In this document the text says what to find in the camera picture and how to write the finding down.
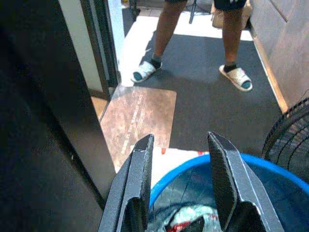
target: cardboard box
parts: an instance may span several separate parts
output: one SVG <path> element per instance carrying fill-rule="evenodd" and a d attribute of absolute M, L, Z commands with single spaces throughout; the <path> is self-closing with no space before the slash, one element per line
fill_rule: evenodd
<path fill-rule="evenodd" d="M 247 21 L 251 15 L 251 12 L 252 12 L 252 6 L 250 4 L 250 1 L 247 0 L 242 11 L 242 20 L 241 20 L 242 29 L 245 29 Z M 216 9 L 213 3 L 211 6 L 211 13 L 212 13 L 212 26 L 215 28 L 222 28 L 223 11 Z"/>

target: leg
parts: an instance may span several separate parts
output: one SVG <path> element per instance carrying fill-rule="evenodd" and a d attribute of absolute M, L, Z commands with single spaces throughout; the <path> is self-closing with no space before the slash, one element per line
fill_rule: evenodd
<path fill-rule="evenodd" d="M 186 1 L 176 3 L 165 2 L 160 15 L 155 39 L 154 54 L 161 57 L 176 28 L 180 13 L 185 8 Z"/>
<path fill-rule="evenodd" d="M 242 9 L 224 12 L 223 43 L 225 48 L 225 60 L 227 63 L 235 63 L 237 58 L 239 40 L 241 35 Z"/>

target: person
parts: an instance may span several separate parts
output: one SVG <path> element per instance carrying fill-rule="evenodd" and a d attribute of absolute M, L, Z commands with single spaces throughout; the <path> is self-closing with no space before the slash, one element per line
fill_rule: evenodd
<path fill-rule="evenodd" d="M 162 56 L 176 28 L 179 16 L 187 0 L 165 0 L 164 9 L 157 25 L 155 48 L 151 60 L 144 61 L 133 73 L 132 81 L 139 83 L 147 80 L 162 67 Z M 215 7 L 224 12 L 223 42 L 225 47 L 225 64 L 219 71 L 239 90 L 250 91 L 252 81 L 242 68 L 236 64 L 241 35 L 242 8 L 246 0 L 214 0 Z"/>

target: blue bucket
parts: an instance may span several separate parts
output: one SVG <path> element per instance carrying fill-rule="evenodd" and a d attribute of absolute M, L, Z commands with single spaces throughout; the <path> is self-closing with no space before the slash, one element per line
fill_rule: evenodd
<path fill-rule="evenodd" d="M 262 181 L 286 232 L 309 232 L 309 184 L 263 159 L 241 154 Z M 184 205 L 216 208 L 209 155 L 191 159 L 166 174 L 151 190 L 147 231 Z"/>

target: black shorts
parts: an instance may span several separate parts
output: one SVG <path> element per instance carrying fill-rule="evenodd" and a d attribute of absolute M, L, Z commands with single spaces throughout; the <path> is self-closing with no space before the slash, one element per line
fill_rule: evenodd
<path fill-rule="evenodd" d="M 165 0 L 169 3 L 176 3 L 187 0 Z M 231 11 L 235 9 L 241 9 L 244 7 L 246 0 L 214 0 L 214 5 L 218 10 Z"/>

